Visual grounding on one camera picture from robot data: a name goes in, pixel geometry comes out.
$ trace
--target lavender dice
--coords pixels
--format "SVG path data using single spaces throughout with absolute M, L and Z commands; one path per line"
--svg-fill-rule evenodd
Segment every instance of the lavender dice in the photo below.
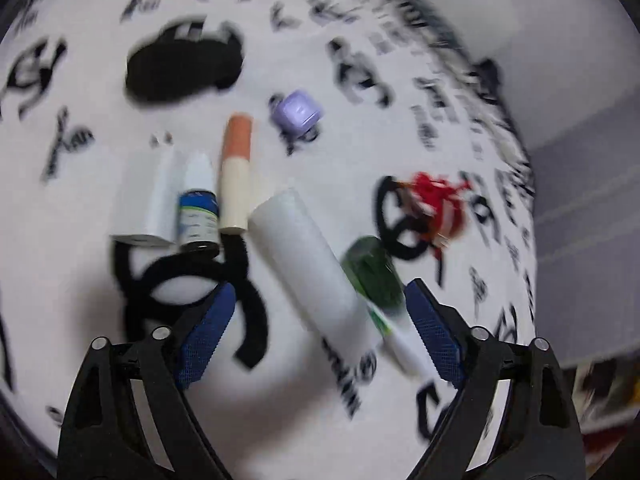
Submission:
M 322 109 L 302 90 L 296 90 L 276 106 L 271 118 L 291 139 L 306 134 L 322 117 Z

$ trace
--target patterned tablecloth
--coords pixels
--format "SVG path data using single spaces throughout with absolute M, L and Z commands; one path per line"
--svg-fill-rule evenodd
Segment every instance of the patterned tablecloth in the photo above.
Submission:
M 225 22 L 244 49 L 229 91 L 155 107 L 126 97 L 127 57 L 141 42 L 170 27 L 197 41 Z M 340 48 L 328 48 L 332 41 Z M 430 252 L 395 260 L 398 273 L 405 283 L 421 277 L 469 325 L 521 344 L 534 336 L 526 156 L 454 36 L 417 0 L 28 0 L 0 44 L 0 84 L 0 390 L 53 452 L 90 341 L 124 341 L 108 233 L 127 155 L 170 132 L 175 147 L 217 161 L 236 110 L 255 118 L 255 205 L 295 187 L 338 257 L 376 234 L 381 177 L 466 178 L 468 223 L 445 250 L 442 285 Z M 288 155 L 269 100 L 295 89 L 325 115 L 318 137 Z M 67 149 L 58 150 L 55 177 L 43 179 L 55 146 Z M 391 200 L 387 206 L 391 219 L 400 216 Z M 319 339 L 251 233 L 245 238 L 250 279 L 268 313 L 268 350 L 252 370 L 233 357 L 244 334 L 237 308 L 203 380 L 187 392 L 223 463 L 238 479 L 405 478 L 455 390 L 435 371 L 426 383 L 407 378 L 379 352 L 372 381 L 354 380 L 350 416 Z M 134 272 L 164 252 L 134 250 Z M 211 287 L 181 277 L 154 296 L 182 304 Z M 399 323 L 418 338 L 406 315 Z M 490 452 L 507 390 L 498 388 L 472 464 Z M 159 452 L 157 442 L 151 447 Z

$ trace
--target black oval object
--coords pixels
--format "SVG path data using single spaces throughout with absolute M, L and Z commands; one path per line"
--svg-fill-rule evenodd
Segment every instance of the black oval object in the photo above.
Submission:
M 160 34 L 129 57 L 125 85 L 137 101 L 167 104 L 207 88 L 231 87 L 240 76 L 242 61 L 242 43 L 232 30 L 226 42 Z

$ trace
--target peach colored cap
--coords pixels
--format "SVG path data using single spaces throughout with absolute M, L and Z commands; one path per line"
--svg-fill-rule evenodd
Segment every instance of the peach colored cap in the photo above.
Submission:
M 251 154 L 251 130 L 254 120 L 246 114 L 233 114 L 226 124 L 222 160 L 230 156 L 241 156 L 249 160 Z

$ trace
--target screw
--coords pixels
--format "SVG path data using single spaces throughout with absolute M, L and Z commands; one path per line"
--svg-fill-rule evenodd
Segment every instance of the screw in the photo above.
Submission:
M 109 340 L 105 337 L 97 337 L 93 341 L 91 341 L 91 348 L 94 350 L 100 350 L 107 346 Z
M 159 326 L 153 331 L 151 336 L 158 341 L 162 341 L 162 339 L 167 339 L 170 336 L 170 334 L 171 334 L 171 329 L 169 327 Z
M 543 352 L 549 350 L 549 342 L 546 339 L 542 339 L 541 337 L 535 338 L 533 340 L 533 344 Z
M 489 333 L 487 332 L 487 329 L 485 329 L 483 326 L 473 327 L 471 329 L 471 335 L 476 339 L 478 339 L 479 341 L 486 341 L 487 339 L 489 339 Z

